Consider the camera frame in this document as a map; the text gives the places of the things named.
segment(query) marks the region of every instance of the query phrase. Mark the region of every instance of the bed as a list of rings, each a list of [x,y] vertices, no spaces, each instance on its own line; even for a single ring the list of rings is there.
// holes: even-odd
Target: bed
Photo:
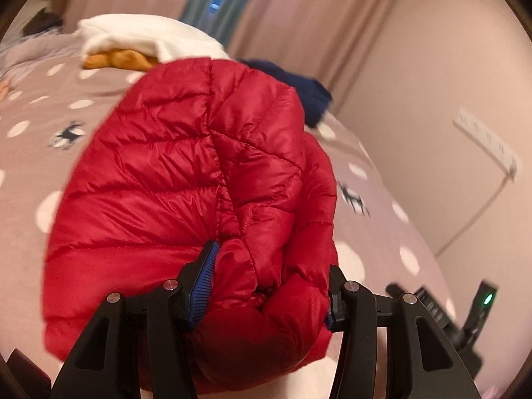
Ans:
[[[0,353],[15,348],[52,379],[60,361],[42,344],[41,271],[47,235],[68,176],[91,134],[143,72],[84,70],[81,43],[72,35],[47,35],[7,50],[2,73],[17,81],[0,102]],[[454,315],[437,263],[408,214],[382,185],[357,137],[326,113],[316,137],[337,180],[334,243],[345,275],[376,294],[391,282],[413,292],[427,285]],[[384,397],[385,332],[380,332],[376,397]],[[341,334],[326,358],[253,392],[213,397],[328,397]]]

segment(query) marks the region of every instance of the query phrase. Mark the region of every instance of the power strip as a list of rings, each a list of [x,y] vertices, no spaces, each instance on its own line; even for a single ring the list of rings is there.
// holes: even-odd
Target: power strip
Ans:
[[[454,124],[488,153],[512,180],[523,171],[520,157],[477,117],[460,110]]]

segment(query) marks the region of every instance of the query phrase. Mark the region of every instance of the beige wall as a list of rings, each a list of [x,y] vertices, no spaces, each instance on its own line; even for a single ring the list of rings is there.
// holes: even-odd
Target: beige wall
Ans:
[[[477,348],[483,390],[532,346],[532,43],[504,0],[397,0],[339,118],[437,253],[504,175],[453,127],[463,108],[528,171],[438,261],[462,323],[483,278],[500,285]]]

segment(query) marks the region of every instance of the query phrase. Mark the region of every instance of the navy blue cloth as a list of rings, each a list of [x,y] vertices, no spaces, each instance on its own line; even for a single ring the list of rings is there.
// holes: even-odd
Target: navy blue cloth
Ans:
[[[309,127],[317,126],[329,107],[329,103],[333,100],[329,90],[317,79],[291,73],[264,60],[242,60],[241,62],[252,69],[263,71],[278,81],[294,87],[305,111],[305,124]]]

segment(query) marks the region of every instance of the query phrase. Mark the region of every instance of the quilted fabric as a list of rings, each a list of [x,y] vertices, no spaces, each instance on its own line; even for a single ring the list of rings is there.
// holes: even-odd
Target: quilted fabric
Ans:
[[[241,63],[161,65],[98,129],[67,185],[44,269],[47,349],[65,359],[110,292],[148,292],[222,243],[186,337],[200,393],[322,358],[336,183],[294,89]]]

